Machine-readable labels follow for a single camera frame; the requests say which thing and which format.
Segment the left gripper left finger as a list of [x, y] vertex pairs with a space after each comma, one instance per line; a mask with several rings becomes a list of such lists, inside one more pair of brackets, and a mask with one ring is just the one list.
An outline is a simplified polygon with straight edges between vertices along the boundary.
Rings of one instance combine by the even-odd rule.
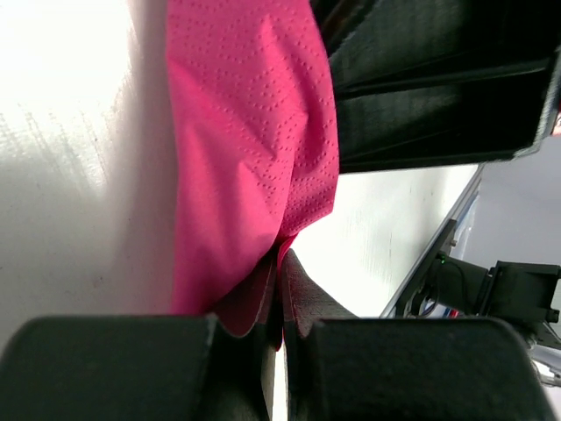
[[1, 357], [4, 420], [268, 420], [277, 260], [204, 316], [42, 317]]

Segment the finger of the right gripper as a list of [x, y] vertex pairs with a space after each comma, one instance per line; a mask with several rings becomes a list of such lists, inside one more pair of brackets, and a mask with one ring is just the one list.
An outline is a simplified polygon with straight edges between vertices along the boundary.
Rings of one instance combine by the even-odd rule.
[[510, 161], [540, 148], [560, 66], [337, 102], [341, 173]]
[[337, 88], [539, 75], [560, 83], [558, 1], [314, 1]]

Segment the magenta paper napkin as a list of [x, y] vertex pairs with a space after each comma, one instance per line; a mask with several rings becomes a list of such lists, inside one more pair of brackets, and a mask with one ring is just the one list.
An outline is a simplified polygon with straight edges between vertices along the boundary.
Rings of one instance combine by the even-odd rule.
[[177, 314], [232, 336], [267, 321], [281, 261], [333, 208], [337, 118], [306, 1], [171, 1]]

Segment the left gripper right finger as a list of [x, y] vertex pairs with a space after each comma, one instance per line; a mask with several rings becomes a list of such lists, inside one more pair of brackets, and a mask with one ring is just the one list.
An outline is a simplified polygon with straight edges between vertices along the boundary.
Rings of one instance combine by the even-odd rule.
[[294, 252], [280, 289], [291, 420], [549, 420], [521, 338], [492, 318], [356, 318]]

